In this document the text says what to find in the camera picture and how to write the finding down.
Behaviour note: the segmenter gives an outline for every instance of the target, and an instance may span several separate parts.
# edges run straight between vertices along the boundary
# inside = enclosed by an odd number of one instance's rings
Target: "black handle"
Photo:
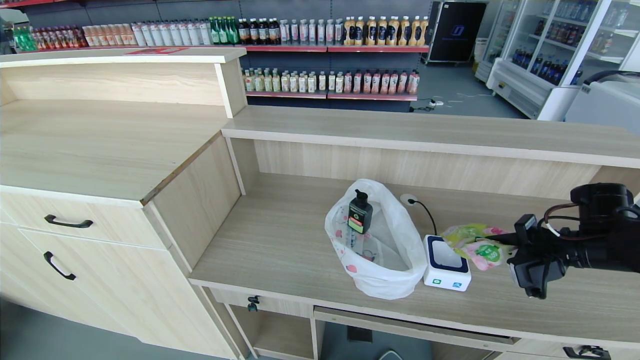
[[[51,251],[47,251],[44,253],[44,259],[49,263],[49,265],[51,265],[52,268],[54,268],[58,272],[58,274],[62,275],[62,277],[64,277],[65,279],[71,280],[71,281],[73,281],[76,278],[76,276],[73,273],[65,275],[62,271],[60,271],[60,269],[56,268],[56,265],[53,264],[53,262],[51,261],[51,258],[53,258],[53,253]]]
[[[93,224],[93,222],[91,220],[85,220],[83,222],[81,222],[80,224],[65,224],[64,222],[57,222],[54,221],[56,219],[56,217],[54,215],[47,215],[44,217],[44,220],[46,220],[48,223],[50,224],[54,224],[54,225],[60,225],[60,226],[69,226],[69,227],[79,227],[81,229],[84,229],[85,227],[90,227],[91,224]]]
[[[578,353],[572,347],[563,347],[564,353],[572,359],[596,359],[596,360],[611,360],[609,352],[601,347],[592,347],[590,345],[581,346],[578,349]]]

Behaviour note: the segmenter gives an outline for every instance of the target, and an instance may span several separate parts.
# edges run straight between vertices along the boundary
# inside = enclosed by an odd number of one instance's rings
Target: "snack package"
[[[508,233],[498,227],[485,224],[467,224],[448,228],[441,234],[442,238],[458,255],[469,259],[480,270],[494,268],[515,255],[517,248],[497,241],[484,238],[485,236]]]

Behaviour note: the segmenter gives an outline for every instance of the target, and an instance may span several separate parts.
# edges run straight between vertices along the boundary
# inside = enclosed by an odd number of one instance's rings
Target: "green logo sticker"
[[[495,263],[500,260],[499,250],[500,249],[495,245],[482,245],[476,250],[476,254]]]

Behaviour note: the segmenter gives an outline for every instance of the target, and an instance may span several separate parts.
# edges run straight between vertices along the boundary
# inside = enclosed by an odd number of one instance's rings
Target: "white plastic bag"
[[[367,193],[373,207],[371,227],[365,234],[347,225],[356,189]],[[387,300],[407,297],[427,268],[420,234],[409,214],[377,181],[359,179],[353,183],[329,210],[324,229],[347,274],[368,296]]]

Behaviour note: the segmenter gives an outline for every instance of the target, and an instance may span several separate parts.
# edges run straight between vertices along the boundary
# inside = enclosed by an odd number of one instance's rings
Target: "black camera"
[[[507,264],[530,297],[545,299],[547,283],[564,277],[569,266],[640,272],[640,210],[627,187],[587,184],[574,188],[570,198],[571,203],[549,208],[540,221],[533,214],[522,215],[515,233],[488,237],[518,247]],[[575,206],[578,218],[551,215]],[[549,224],[555,218],[576,220],[579,228],[557,231]]]

